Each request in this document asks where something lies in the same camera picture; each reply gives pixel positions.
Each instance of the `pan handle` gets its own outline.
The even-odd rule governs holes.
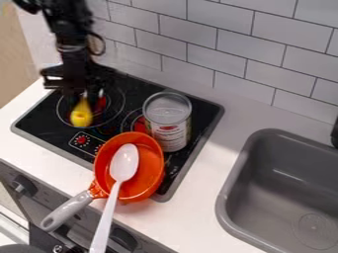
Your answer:
[[[63,225],[69,218],[73,217],[77,212],[84,209],[93,201],[90,191],[86,190],[71,198],[62,204],[56,210],[47,215],[40,226],[46,232],[52,232]]]

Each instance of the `can label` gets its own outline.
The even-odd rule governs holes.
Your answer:
[[[191,118],[176,125],[160,125],[146,121],[148,134],[161,145],[163,152],[175,152],[184,148],[191,137]]]

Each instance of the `cable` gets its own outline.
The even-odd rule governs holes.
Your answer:
[[[90,42],[89,42],[88,50],[89,50],[90,54],[93,54],[95,56],[100,56],[100,55],[104,54],[106,52],[106,42],[105,42],[105,40],[101,36],[99,36],[98,34],[92,32],[92,31],[88,32],[88,36],[89,37],[92,36],[92,37],[98,39],[102,43],[102,50],[97,52],[97,51],[94,51],[92,49],[92,47],[90,46]]]

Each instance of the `tin can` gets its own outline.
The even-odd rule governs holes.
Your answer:
[[[143,104],[145,126],[164,152],[184,148],[191,137],[192,103],[178,93],[159,92]]]

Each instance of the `gray sink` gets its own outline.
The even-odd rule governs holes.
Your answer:
[[[338,151],[277,129],[252,134],[216,202],[221,226],[267,252],[338,252]]]

